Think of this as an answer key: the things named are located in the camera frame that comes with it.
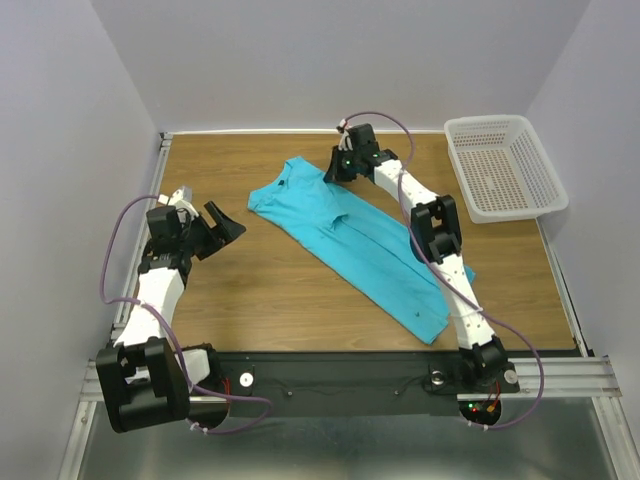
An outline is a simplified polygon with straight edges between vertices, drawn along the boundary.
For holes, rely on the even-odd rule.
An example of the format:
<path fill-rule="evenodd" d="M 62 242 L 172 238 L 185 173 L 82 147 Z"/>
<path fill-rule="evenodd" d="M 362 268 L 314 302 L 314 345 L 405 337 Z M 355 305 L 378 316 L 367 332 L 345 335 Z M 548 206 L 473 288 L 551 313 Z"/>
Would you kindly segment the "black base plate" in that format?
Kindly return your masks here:
<path fill-rule="evenodd" d="M 196 394 L 192 420 L 214 425 L 225 416 L 253 419 L 270 400 L 274 417 L 428 414 L 456 416 L 458 398 L 516 393 L 504 374 L 474 382 L 453 351 L 220 352 L 217 370 L 238 401 Z"/>

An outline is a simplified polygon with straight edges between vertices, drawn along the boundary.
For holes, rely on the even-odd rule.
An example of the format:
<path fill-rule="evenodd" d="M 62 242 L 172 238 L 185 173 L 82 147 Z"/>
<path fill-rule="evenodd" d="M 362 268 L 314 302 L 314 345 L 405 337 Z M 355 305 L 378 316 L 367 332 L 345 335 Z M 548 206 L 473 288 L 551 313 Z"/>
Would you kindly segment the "turquoise t-shirt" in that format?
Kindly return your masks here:
<path fill-rule="evenodd" d="M 449 308 L 428 268 L 411 251 L 409 233 L 380 209 L 324 181 L 302 157 L 284 163 L 270 184 L 252 191 L 248 209 L 302 247 L 431 344 L 448 324 Z"/>

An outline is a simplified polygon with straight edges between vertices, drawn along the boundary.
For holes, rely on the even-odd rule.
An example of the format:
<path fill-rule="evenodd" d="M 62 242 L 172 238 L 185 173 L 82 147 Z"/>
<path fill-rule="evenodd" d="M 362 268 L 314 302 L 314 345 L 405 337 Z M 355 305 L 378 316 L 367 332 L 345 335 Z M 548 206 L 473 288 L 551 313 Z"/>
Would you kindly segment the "white plastic basket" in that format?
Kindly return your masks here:
<path fill-rule="evenodd" d="M 535 220 L 568 206 L 568 195 L 527 118 L 455 118 L 444 124 L 444 133 L 472 222 Z"/>

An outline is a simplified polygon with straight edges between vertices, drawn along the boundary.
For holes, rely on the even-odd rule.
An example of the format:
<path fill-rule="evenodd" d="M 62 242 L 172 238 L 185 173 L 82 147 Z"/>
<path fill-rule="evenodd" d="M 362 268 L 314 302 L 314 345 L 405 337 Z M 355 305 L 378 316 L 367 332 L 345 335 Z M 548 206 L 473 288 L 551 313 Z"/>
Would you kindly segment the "left aluminium side rail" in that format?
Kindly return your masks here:
<path fill-rule="evenodd" d="M 169 158 L 171 144 L 173 140 L 173 134 L 169 132 L 160 133 L 160 146 L 157 157 L 157 162 L 153 177 L 151 180 L 151 186 L 149 195 L 150 198 L 146 198 L 137 203 L 136 208 L 140 214 L 139 231 L 137 234 L 136 242 L 133 249 L 133 256 L 130 262 L 129 275 L 124 283 L 121 296 L 133 297 L 137 286 L 137 268 L 142 257 L 144 245 L 147 237 L 147 223 L 145 220 L 145 212 L 154 206 L 153 195 L 160 193 L 160 186 L 162 183 L 164 171 Z M 120 303 L 117 307 L 114 321 L 111 327 L 110 342 L 114 342 L 126 327 L 126 323 L 129 317 L 131 307 L 127 303 Z"/>

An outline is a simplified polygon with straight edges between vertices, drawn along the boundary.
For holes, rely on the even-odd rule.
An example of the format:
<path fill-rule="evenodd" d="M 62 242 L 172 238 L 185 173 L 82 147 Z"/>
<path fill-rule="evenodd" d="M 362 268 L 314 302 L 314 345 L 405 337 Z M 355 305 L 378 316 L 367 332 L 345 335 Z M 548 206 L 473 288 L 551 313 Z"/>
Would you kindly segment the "aluminium frame rail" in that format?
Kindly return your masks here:
<path fill-rule="evenodd" d="M 501 399 L 534 399 L 539 391 L 539 367 L 533 358 L 516 358 L 519 391 L 501 387 Z M 543 398 L 621 397 L 611 362 L 600 357 L 542 358 Z"/>

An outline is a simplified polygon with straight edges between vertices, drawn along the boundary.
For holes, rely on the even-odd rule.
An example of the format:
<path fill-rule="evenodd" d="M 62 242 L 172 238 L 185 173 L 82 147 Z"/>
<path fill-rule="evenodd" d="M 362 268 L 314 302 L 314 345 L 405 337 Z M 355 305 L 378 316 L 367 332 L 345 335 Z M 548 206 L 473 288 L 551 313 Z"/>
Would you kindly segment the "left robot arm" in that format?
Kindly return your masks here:
<path fill-rule="evenodd" d="M 137 269 L 137 294 L 122 300 L 131 307 L 125 329 L 96 357 L 117 433 L 183 420 L 190 411 L 191 386 L 210 394 L 222 384 L 222 369 L 210 361 L 212 348 L 198 347 L 184 357 L 170 329 L 193 260 L 210 257 L 246 231 L 214 202 L 204 208 L 208 219 L 186 201 L 164 202 L 146 213 L 149 237 Z"/>

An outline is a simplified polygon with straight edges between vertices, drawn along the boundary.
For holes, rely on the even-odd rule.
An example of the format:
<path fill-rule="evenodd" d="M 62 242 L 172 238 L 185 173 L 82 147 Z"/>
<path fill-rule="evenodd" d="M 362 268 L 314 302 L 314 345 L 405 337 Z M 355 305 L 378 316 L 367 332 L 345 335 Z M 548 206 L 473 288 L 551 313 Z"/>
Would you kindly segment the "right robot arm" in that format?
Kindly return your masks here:
<path fill-rule="evenodd" d="M 379 146 L 370 124 L 352 125 L 343 119 L 336 130 L 341 138 L 332 149 L 324 180 L 345 183 L 366 177 L 397 200 L 414 256 L 436 278 L 449 308 L 461 356 L 461 381 L 472 390 L 499 382 L 510 364 L 466 273 L 454 198 L 431 191 L 413 177 L 405 162 Z"/>

